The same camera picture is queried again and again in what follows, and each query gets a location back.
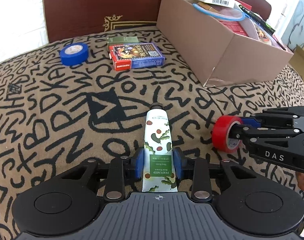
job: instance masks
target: metal screw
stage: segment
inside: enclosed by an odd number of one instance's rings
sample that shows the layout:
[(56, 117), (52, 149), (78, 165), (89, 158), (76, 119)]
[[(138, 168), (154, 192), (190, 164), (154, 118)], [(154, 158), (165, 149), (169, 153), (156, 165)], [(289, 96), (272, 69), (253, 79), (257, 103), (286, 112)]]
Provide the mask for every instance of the metal screw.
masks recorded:
[(122, 197), (122, 193), (118, 192), (118, 191), (111, 191), (106, 194), (106, 197), (109, 199), (118, 199), (118, 198)]
[(208, 193), (207, 191), (200, 190), (200, 191), (195, 192), (194, 196), (197, 198), (200, 198), (200, 199), (205, 199), (210, 196), (210, 193)]

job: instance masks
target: crosshair symbol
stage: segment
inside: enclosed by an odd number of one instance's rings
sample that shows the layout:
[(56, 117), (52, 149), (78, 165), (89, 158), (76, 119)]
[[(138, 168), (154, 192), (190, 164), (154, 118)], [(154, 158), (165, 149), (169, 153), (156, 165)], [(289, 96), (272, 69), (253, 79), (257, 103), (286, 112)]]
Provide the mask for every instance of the crosshair symbol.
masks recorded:
[(162, 200), (162, 199), (163, 199), (163, 196), (161, 196), (161, 195), (157, 195), (155, 198), (156, 198), (158, 201), (160, 201), (160, 200)]

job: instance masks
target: beige fabric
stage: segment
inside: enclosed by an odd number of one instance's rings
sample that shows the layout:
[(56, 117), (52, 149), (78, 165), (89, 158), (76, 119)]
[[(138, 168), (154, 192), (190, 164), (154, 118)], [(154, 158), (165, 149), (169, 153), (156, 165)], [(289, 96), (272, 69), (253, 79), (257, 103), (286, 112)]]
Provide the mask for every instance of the beige fabric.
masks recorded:
[[(138, 36), (155, 42), (164, 66), (116, 72), (108, 58), (109, 36)], [(59, 51), (74, 42), (89, 45), (90, 56), (65, 67)], [(223, 114), (248, 116), (263, 108), (304, 105), (304, 83), (290, 67), (271, 82), (204, 89), (156, 27), (67, 39), (0, 64), (0, 234), (18, 233), (11, 214), (17, 194), (81, 161), (110, 162), (143, 145), (149, 105), (161, 102), (174, 147), (186, 156), (217, 163), (211, 130)], [(244, 149), (234, 161), (298, 190), (294, 172), (255, 161)], [(179, 190), (189, 191), (190, 181)], [(132, 182), (127, 190), (137, 190)]]

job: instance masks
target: blue gripper pad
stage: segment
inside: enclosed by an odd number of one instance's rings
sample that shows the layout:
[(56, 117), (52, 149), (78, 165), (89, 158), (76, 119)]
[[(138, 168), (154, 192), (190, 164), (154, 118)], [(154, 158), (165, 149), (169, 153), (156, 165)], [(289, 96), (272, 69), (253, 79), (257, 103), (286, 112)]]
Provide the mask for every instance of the blue gripper pad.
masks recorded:
[(243, 124), (250, 125), (253, 128), (261, 128), (261, 124), (253, 118), (241, 118)]
[(143, 174), (143, 166), (144, 166), (144, 148), (140, 149), (140, 152), (136, 159), (135, 165), (135, 178), (140, 179)]
[(182, 162), (180, 158), (180, 154), (177, 149), (173, 149), (173, 160), (175, 167), (175, 174), (178, 179), (182, 177)]

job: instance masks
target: barcode label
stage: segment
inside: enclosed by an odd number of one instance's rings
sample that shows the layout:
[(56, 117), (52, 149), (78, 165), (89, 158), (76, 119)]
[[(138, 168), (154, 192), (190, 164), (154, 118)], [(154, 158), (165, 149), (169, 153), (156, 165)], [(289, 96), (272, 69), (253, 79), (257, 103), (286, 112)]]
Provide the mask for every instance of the barcode label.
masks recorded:
[(212, 3), (229, 5), (229, 1), (226, 1), (226, 0), (212, 0)]
[(156, 51), (148, 51), (151, 57), (158, 56), (159, 54)]

